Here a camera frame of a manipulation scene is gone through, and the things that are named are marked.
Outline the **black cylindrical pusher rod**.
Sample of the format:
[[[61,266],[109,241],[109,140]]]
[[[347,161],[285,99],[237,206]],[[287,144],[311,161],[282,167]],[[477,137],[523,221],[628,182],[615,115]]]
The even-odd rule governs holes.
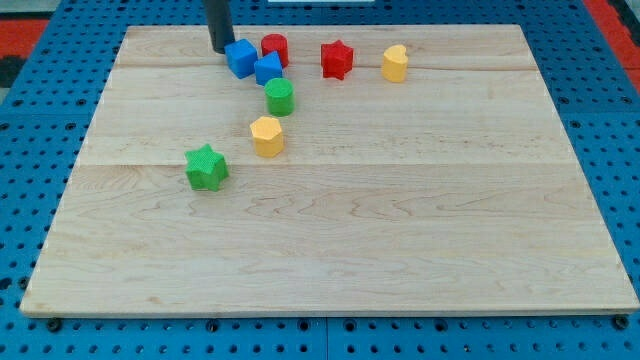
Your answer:
[[[235,42],[231,9],[228,0],[203,0],[207,27],[214,52],[225,53],[225,47]]]

